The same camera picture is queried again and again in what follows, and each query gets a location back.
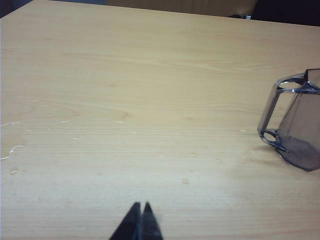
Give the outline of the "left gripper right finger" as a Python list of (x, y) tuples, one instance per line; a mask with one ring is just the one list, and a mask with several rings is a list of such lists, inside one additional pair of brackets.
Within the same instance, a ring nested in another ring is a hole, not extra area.
[(147, 201), (141, 215), (141, 240), (163, 240), (160, 226), (153, 213), (150, 203)]

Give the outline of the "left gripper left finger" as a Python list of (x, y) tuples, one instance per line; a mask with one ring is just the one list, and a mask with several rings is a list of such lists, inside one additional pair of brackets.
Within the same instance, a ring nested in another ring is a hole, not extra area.
[(122, 219), (110, 240), (140, 240), (141, 239), (141, 203), (135, 202)]

